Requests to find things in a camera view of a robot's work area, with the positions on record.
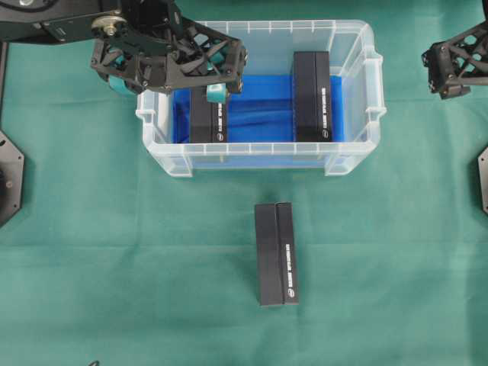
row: black mounting plate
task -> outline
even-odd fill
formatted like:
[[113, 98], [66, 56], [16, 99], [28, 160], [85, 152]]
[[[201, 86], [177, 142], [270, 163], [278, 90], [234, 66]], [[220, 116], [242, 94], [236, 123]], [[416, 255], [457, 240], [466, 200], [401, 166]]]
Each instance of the black mounting plate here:
[[0, 131], [0, 170], [4, 195], [0, 197], [0, 226], [21, 209], [24, 154]]
[[488, 147], [478, 156], [480, 167], [481, 199], [483, 200], [483, 211], [488, 214]]

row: logo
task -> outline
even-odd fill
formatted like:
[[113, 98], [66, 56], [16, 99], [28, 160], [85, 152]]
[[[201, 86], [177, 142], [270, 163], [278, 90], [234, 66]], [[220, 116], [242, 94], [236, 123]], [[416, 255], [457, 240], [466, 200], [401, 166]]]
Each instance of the logo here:
[[322, 88], [322, 122], [323, 122], [323, 129], [327, 130], [328, 124], [327, 124], [327, 89], [326, 88]]

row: black metal bracket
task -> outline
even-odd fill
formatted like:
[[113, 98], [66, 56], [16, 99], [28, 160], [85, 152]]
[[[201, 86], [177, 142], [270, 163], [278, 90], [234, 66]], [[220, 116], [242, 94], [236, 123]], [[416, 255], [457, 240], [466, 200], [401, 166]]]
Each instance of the black metal bracket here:
[[480, 168], [481, 199], [483, 211], [488, 214], [488, 148], [478, 156], [478, 167]]
[[[2, 111], [8, 44], [2, 43], [0, 54], [0, 112]], [[0, 130], [0, 226], [21, 209], [24, 155]]]

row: green tablecloth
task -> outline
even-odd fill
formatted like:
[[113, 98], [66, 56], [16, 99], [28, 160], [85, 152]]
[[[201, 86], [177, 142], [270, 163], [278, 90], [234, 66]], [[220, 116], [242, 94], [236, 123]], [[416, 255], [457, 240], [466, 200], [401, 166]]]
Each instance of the green tablecloth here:
[[[170, 178], [92, 43], [11, 47], [2, 129], [27, 158], [0, 229], [0, 364], [488, 364], [488, 88], [441, 102], [420, 55], [481, 1], [181, 0], [189, 18], [357, 18], [384, 55], [378, 149], [323, 171]], [[258, 306], [256, 203], [294, 204], [301, 304]]]

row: robotic arm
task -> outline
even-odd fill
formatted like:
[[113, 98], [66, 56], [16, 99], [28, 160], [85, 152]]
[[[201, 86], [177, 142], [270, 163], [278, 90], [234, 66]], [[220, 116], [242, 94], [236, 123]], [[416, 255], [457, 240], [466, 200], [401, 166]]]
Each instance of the robotic arm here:
[[[483, 0], [488, 19], [488, 0]], [[488, 85], [488, 21], [432, 44], [422, 55], [429, 69], [429, 87], [442, 99], [455, 98], [470, 92], [467, 85]]]
[[0, 1], [1, 41], [64, 44], [93, 38], [91, 67], [115, 89], [168, 94], [221, 84], [219, 102], [242, 90], [242, 42], [183, 18], [175, 0]]

